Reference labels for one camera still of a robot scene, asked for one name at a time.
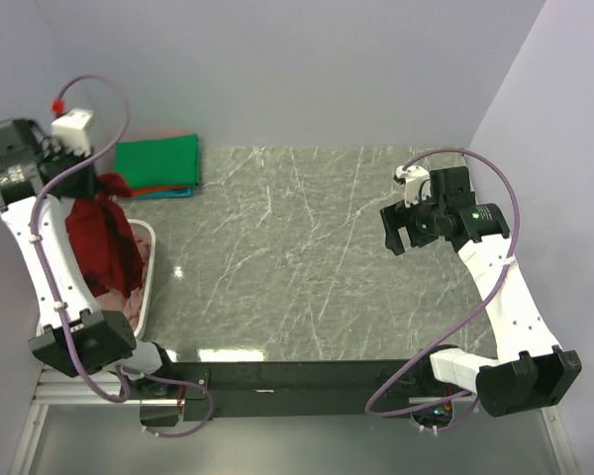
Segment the red t shirt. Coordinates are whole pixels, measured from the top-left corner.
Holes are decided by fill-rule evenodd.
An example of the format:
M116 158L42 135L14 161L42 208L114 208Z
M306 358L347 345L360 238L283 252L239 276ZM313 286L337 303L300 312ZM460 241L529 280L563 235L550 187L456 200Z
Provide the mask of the red t shirt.
M94 198L74 201L65 220L69 241L93 296L118 291L128 298L142 285L144 261L115 200L130 197L132 190L118 173L101 175L99 183Z

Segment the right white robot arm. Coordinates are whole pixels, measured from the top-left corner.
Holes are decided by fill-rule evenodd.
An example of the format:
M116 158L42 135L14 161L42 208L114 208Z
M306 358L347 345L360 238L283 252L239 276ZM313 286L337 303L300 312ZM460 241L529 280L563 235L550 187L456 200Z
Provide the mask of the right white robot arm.
M435 345L415 370L420 391L436 395L448 383L475 394L492 417L551 407L582 370L574 350L562 349L539 312L511 249L510 228L495 204L477 202L466 167L428 171L398 167L402 201L381 209L385 245L404 252L443 238L466 266L490 321L497 356L489 359Z

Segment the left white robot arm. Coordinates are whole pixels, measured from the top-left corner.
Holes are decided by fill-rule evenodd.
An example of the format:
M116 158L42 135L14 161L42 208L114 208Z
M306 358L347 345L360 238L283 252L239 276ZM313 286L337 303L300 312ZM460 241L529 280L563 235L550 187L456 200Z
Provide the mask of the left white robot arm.
M0 122L0 219L25 260L40 320L29 347L69 376L120 371L164 398L178 384L167 352L142 339L155 236L118 205L129 188L89 158L92 112L75 109L48 131Z

